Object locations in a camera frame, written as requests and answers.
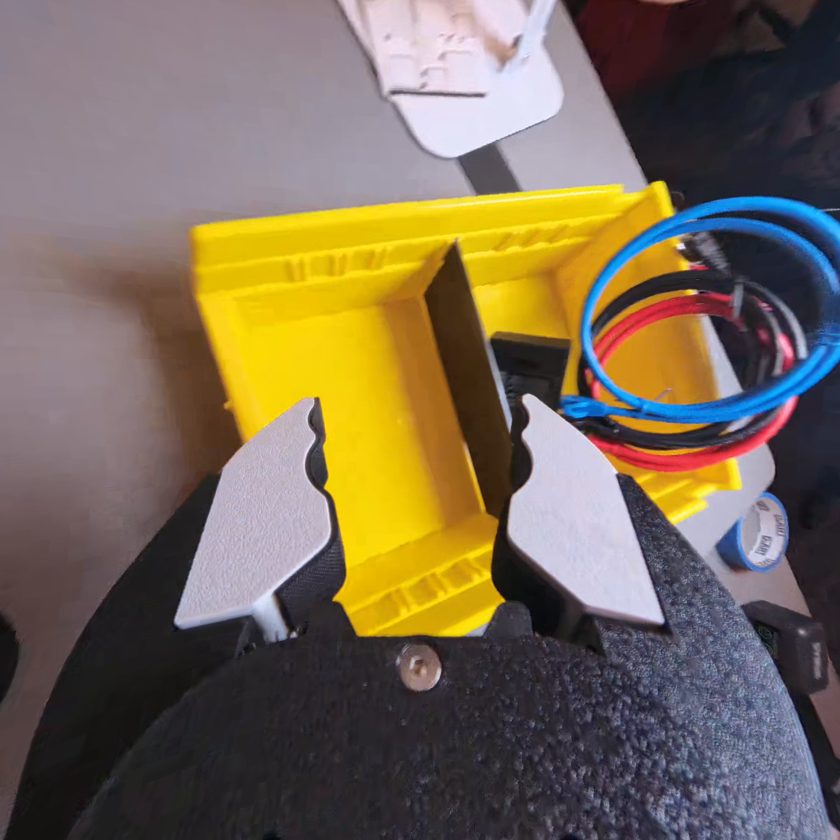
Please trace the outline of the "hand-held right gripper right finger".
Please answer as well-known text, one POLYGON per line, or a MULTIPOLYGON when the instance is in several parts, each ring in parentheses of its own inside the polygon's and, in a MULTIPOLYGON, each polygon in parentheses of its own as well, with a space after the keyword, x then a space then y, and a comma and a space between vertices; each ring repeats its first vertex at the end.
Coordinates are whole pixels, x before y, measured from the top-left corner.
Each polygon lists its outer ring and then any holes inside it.
POLYGON ((584 616, 664 627, 609 460, 531 394, 518 400, 513 443, 513 488, 493 553, 499 593, 525 604, 536 627, 575 627, 584 616))

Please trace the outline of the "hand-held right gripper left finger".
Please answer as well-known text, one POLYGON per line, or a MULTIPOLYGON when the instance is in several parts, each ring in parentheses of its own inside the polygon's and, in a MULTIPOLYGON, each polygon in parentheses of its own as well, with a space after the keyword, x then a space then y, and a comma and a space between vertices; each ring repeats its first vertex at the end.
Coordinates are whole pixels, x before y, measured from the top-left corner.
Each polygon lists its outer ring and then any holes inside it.
POLYGON ((174 614, 183 631, 251 619, 268 643, 305 632, 346 581, 327 489, 321 402, 305 397, 223 468, 174 614))

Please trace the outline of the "yellow plastic bin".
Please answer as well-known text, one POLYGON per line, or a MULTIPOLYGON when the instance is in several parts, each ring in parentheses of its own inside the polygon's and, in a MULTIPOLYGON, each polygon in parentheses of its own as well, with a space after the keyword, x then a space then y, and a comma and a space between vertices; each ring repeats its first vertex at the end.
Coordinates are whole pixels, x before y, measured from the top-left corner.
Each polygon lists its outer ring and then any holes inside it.
POLYGON ((576 338, 599 271, 674 213, 662 182, 227 220, 190 233, 196 304, 244 441, 303 397, 360 635, 466 635, 501 598, 486 513, 424 301, 459 247, 488 337, 576 338))

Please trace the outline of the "black bin divider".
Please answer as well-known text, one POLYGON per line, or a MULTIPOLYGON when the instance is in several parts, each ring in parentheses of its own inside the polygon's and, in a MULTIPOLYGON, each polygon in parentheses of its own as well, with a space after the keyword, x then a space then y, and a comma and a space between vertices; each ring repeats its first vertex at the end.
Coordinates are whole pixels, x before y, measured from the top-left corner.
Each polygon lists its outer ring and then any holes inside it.
POLYGON ((484 508, 500 518, 512 493, 511 410, 459 243, 423 298, 484 508))

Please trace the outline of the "white metal base plate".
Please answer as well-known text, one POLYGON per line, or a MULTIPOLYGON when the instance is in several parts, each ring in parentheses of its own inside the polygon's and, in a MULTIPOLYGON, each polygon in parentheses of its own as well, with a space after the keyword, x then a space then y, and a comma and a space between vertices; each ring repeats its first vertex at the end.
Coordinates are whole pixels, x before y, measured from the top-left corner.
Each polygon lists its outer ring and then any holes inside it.
POLYGON ((380 94, 415 141, 456 159, 554 117, 555 1, 338 1, 380 94))

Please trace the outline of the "blue tape roll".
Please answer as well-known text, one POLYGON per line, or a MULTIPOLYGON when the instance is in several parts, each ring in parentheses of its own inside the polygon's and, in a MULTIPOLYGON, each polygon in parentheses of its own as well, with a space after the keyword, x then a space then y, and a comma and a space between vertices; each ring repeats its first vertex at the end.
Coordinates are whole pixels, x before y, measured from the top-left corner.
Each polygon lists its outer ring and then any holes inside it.
POLYGON ((769 572, 788 548, 790 524, 784 505, 763 493, 717 544, 717 551, 733 569, 769 572))

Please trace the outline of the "black ethernet port box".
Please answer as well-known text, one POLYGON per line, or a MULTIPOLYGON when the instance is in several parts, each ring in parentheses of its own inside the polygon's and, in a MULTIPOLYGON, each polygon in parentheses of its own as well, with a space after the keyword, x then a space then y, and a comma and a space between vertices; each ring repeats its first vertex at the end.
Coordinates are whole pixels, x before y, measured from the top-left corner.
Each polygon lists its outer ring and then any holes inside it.
POLYGON ((531 394, 552 410, 560 408, 566 366, 571 353, 568 339, 516 332, 490 337, 508 407, 531 394))

